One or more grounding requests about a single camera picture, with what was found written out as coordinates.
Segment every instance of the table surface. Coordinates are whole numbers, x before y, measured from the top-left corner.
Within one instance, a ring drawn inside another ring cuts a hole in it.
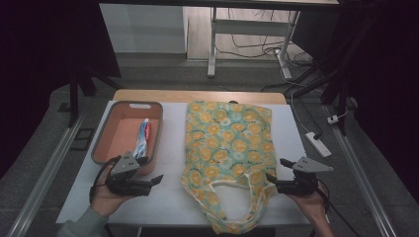
[[[163,126],[160,134],[156,166],[154,171],[143,177],[149,180],[164,175],[162,182],[153,187],[148,197],[130,199],[110,217],[110,223],[138,226],[209,226],[198,203],[183,189],[180,177],[185,168],[185,119],[187,103],[192,100],[230,101],[242,104],[261,105],[273,111],[272,137],[277,156],[277,174],[281,180],[292,180],[293,171],[280,164],[280,158],[297,161],[305,156],[305,151],[293,119],[290,106],[279,93],[251,92],[208,92],[208,91],[155,91],[155,90],[119,90],[114,100],[109,102],[99,124],[102,127],[112,103],[115,101],[156,101],[163,106]],[[96,132],[85,160],[76,177],[74,185],[59,214],[56,222],[63,223],[67,219],[77,220],[89,205],[87,195],[100,170],[91,158],[93,144],[98,139]],[[226,190],[217,190],[226,194]],[[246,190],[228,193],[233,198],[226,198],[224,210],[227,216],[241,216],[248,210]],[[288,224],[307,224],[306,218],[299,212],[295,203],[284,195],[274,193],[260,219],[259,226]]]
[[[286,105],[281,93],[258,92],[217,92],[217,91],[159,91],[159,90],[118,90],[114,101],[157,101],[188,103],[193,100],[229,102],[241,104]]]

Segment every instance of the yellow flower pattern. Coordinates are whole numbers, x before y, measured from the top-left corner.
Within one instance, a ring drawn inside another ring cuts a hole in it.
[[[272,111],[222,102],[191,102],[187,110],[185,190],[201,205],[215,233],[250,231],[276,188],[265,174],[276,176],[275,148],[271,138]],[[226,221],[213,185],[219,182],[247,186],[252,204],[242,221]]]

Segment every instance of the plastic tray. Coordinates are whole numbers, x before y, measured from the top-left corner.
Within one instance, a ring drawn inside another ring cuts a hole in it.
[[[141,123],[148,119],[150,134],[147,143],[148,163],[138,169],[138,175],[147,175],[154,169],[158,139],[163,121],[163,107],[157,102],[115,102],[102,127],[94,148],[92,159],[104,164],[111,158],[133,152]]]

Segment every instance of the metal frame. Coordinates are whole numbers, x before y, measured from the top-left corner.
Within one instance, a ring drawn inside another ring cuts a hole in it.
[[[158,5],[158,6],[191,6],[191,7],[219,7],[289,10],[310,12],[358,12],[374,9],[378,2],[369,4],[341,5],[334,3],[270,1],[270,0],[100,0],[99,3],[129,4],[129,5]]]
[[[292,79],[290,70],[285,60],[288,45],[293,35],[296,19],[299,12],[293,12],[291,21],[284,22],[255,22],[238,20],[218,20],[216,18],[216,7],[213,8],[211,16],[211,33],[209,46],[209,69],[208,78],[215,76],[215,36],[216,34],[232,34],[245,36],[272,36],[285,37],[281,50],[276,50],[281,70],[286,80]]]
[[[325,106],[323,106],[323,109],[327,116],[332,116],[327,111],[327,108]],[[364,196],[364,199],[366,200],[366,203],[370,206],[372,210],[373,217],[376,220],[377,227],[381,232],[381,235],[384,237],[397,236],[388,218],[388,215],[385,213],[385,210],[382,207],[381,202],[379,201],[376,193],[374,192],[370,180],[368,179],[354,149],[352,148],[350,141],[348,140],[348,137],[343,135],[342,131],[338,128],[337,125],[332,126],[336,140],[338,141],[345,155],[346,161],[348,162],[348,166],[351,169],[358,186],[360,187],[360,190]]]
[[[51,157],[49,158],[48,163],[43,169],[40,178],[38,179],[33,190],[31,191],[31,194],[25,202],[25,205],[22,207],[21,212],[13,223],[12,228],[7,235],[8,237],[25,236],[28,232],[32,221],[34,220],[35,215],[37,214],[42,201],[46,196],[46,193],[48,192],[48,189],[52,184],[52,181],[55,178],[55,175],[58,172],[58,169],[61,166],[61,163],[64,160],[68,149],[70,148],[71,142],[73,141],[81,123],[83,122],[87,112],[90,109],[92,100],[93,99],[89,98],[88,104],[81,113],[80,117],[78,117],[72,127],[68,127],[65,130],[61,140],[59,141]]]

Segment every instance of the floor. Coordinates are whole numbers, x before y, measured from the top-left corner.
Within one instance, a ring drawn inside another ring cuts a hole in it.
[[[228,58],[225,58],[217,63],[216,76],[210,80],[207,78],[205,58],[205,52],[202,56],[198,56],[197,53],[194,59],[162,58],[153,55],[119,55],[118,61],[123,78],[115,80],[124,87],[132,89],[248,92],[260,92],[267,85],[285,83],[281,79],[278,62],[272,59],[228,60]],[[304,70],[306,70],[304,67],[292,68],[292,74],[298,77]],[[94,82],[98,89],[94,98],[84,97],[80,93],[81,108],[90,104],[89,111],[86,112],[86,117],[81,122],[80,128],[95,129],[106,103],[112,99],[115,93],[115,90],[108,85],[96,79]],[[287,93],[290,96],[292,91],[298,88],[293,87],[293,90],[289,90],[290,87],[291,84],[286,84],[270,87],[265,91]],[[417,233],[419,233],[418,203],[405,189],[385,157],[380,154],[379,150],[358,126],[357,121],[353,118],[353,112],[356,108],[350,109],[346,115],[346,139],[349,140],[352,154],[355,155],[356,160],[362,167],[353,170],[350,165],[351,160],[348,159],[348,151],[341,145],[339,132],[326,121],[328,114],[323,105],[319,103],[320,94],[319,91],[313,91],[305,95],[302,100],[288,99],[288,104],[293,106],[295,111],[295,120],[307,156],[335,168],[335,172],[332,174],[321,174],[319,177],[328,185],[331,191],[331,200],[336,208],[361,236],[417,236]],[[55,157],[53,150],[66,132],[69,122],[68,113],[65,110],[60,112],[59,108],[65,103],[68,104],[68,102],[68,87],[60,88],[51,94],[49,109],[42,123],[22,151],[15,165],[0,181],[0,199],[2,199],[0,203],[0,219],[2,220],[0,236],[7,236],[42,174],[43,168],[50,158]],[[333,105],[328,106],[328,110],[333,113]],[[321,158],[303,138],[307,130],[323,133],[321,140],[333,154],[330,158]],[[86,145],[89,144],[80,140],[74,140],[70,143],[71,148],[66,154],[63,154],[64,160],[50,184],[48,192],[42,198],[43,201],[34,216],[32,224],[27,226],[26,236],[55,236],[57,229],[60,227],[55,224],[56,217],[86,155],[86,150],[83,150]],[[365,173],[368,184],[371,185],[377,198],[373,202],[380,204],[383,212],[379,213],[384,213],[385,216],[377,216],[377,211],[374,210],[375,206],[369,204],[362,183],[354,175],[359,171]],[[382,224],[377,222],[377,219],[383,217],[388,217],[389,229],[394,232],[383,232]],[[338,236],[355,236],[336,212],[330,213],[329,218]],[[275,236],[308,236],[310,233],[310,226],[274,226],[273,228],[275,228]],[[115,236],[129,237],[137,234],[137,228],[135,227],[112,226],[112,230]],[[177,235],[184,233],[183,231],[187,231],[183,236],[214,236],[207,229],[198,230],[200,232],[197,233],[194,232],[197,231],[196,229],[176,228],[163,230],[144,228],[141,236]],[[272,229],[267,230],[266,233],[264,236],[274,236]],[[249,236],[258,235],[260,235],[260,232],[255,231],[250,232]]]

